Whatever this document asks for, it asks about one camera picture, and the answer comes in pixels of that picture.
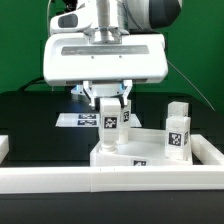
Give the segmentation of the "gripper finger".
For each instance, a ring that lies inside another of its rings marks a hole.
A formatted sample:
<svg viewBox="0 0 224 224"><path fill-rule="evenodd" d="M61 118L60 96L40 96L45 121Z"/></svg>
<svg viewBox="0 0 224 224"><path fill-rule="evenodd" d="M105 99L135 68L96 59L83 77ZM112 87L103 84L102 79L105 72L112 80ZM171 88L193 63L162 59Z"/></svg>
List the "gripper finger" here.
<svg viewBox="0 0 224 224"><path fill-rule="evenodd" d="M122 95L121 95L121 103L122 106L125 107L128 104L128 96L132 90L133 81L132 80L123 80L121 84Z"/></svg>
<svg viewBox="0 0 224 224"><path fill-rule="evenodd" d="M91 81L83 82L83 90L86 96L90 99L90 106L92 109L96 108L96 95L94 94L94 88Z"/></svg>

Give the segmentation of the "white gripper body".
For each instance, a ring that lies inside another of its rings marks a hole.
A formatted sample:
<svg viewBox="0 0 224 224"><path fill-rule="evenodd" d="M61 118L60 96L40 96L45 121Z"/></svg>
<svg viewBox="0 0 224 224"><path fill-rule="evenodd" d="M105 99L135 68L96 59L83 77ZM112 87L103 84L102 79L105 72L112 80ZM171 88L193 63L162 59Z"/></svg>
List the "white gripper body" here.
<svg viewBox="0 0 224 224"><path fill-rule="evenodd" d="M90 44L83 33L55 34L46 42L43 74L51 86L82 81L160 83L168 73L161 34L125 35L121 44Z"/></svg>

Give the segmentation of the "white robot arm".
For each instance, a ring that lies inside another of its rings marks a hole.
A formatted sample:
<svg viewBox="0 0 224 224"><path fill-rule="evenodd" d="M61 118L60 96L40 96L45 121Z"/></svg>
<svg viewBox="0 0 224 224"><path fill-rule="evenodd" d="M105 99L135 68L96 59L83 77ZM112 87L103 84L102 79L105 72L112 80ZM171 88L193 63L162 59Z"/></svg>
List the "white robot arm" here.
<svg viewBox="0 0 224 224"><path fill-rule="evenodd" d="M67 11L48 25L43 74L51 86L82 87L94 106L134 83L159 83L168 73L165 38L182 0L63 0Z"/></svg>

